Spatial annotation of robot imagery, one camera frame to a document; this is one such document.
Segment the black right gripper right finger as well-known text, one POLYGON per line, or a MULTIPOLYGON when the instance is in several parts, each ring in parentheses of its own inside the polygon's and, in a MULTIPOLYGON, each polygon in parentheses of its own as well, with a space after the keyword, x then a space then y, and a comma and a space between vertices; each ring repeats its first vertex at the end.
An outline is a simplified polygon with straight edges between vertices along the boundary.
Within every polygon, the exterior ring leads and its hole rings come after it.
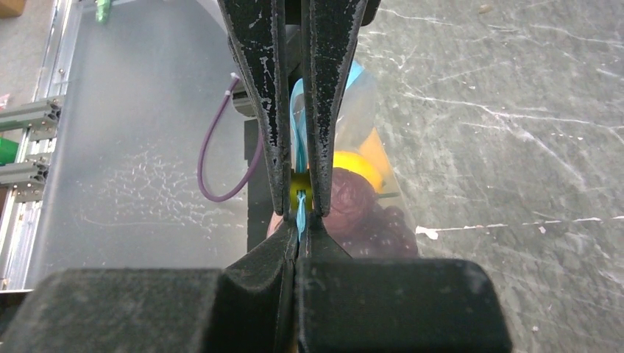
POLYGON ((494 285, 468 260, 353 258, 309 218, 295 270, 300 352, 511 352, 494 285))

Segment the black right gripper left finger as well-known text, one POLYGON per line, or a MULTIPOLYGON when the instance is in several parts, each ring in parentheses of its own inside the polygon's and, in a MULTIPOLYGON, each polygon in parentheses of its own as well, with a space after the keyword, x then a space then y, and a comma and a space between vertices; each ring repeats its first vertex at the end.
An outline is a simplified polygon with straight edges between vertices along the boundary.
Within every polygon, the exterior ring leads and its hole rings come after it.
POLYGON ((280 352, 297 233, 282 224, 223 268, 68 269, 30 292, 3 352, 280 352))

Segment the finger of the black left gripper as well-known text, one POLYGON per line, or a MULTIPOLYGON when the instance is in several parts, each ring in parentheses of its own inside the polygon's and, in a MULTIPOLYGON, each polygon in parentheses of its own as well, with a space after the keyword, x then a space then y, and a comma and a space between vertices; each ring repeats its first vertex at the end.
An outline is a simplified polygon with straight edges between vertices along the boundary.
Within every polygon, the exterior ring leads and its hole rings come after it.
POLYGON ((291 136, 285 2, 223 0, 219 8, 261 130, 274 212, 286 215, 291 207, 291 136))
POLYGON ((302 69, 315 214, 330 212, 336 122, 366 1, 303 1, 302 69))

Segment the dark red grape bunch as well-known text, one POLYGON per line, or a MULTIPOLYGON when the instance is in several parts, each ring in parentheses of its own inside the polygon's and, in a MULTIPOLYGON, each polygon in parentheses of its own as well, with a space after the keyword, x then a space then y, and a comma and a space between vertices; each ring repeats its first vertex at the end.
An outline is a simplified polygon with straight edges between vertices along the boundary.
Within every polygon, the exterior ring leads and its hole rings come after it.
POLYGON ((375 205, 368 218, 338 244, 351 256, 360 258, 415 258, 419 249, 405 213, 397 206, 375 205))

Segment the clear zip top bag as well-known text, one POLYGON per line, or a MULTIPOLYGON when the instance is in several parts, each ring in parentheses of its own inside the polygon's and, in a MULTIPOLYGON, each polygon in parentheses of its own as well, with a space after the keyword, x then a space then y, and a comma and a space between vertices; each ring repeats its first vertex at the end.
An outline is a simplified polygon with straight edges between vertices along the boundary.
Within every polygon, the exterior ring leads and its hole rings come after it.
POLYGON ((336 122, 329 236, 352 257, 419 256, 408 214, 375 128, 377 87, 373 75, 353 62, 336 122))

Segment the dark red plum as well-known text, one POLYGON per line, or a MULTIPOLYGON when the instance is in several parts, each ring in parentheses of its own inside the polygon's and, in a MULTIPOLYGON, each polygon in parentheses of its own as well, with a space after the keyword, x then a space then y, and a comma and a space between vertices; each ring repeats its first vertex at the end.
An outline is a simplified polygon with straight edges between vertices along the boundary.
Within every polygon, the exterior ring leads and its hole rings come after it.
POLYGON ((330 212, 323 218, 327 232, 345 237, 359 228, 372 212, 377 193, 360 174, 334 168, 330 212))

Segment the yellow mango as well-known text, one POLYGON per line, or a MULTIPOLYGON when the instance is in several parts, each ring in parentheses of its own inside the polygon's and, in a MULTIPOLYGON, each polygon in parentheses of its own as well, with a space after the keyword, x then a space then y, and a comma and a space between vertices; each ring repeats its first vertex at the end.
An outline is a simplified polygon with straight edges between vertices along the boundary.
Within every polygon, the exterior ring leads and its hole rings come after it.
POLYGON ((363 177, 376 192, 380 193, 384 187, 384 177, 366 158, 351 151, 335 151, 333 167, 343 168, 363 177))

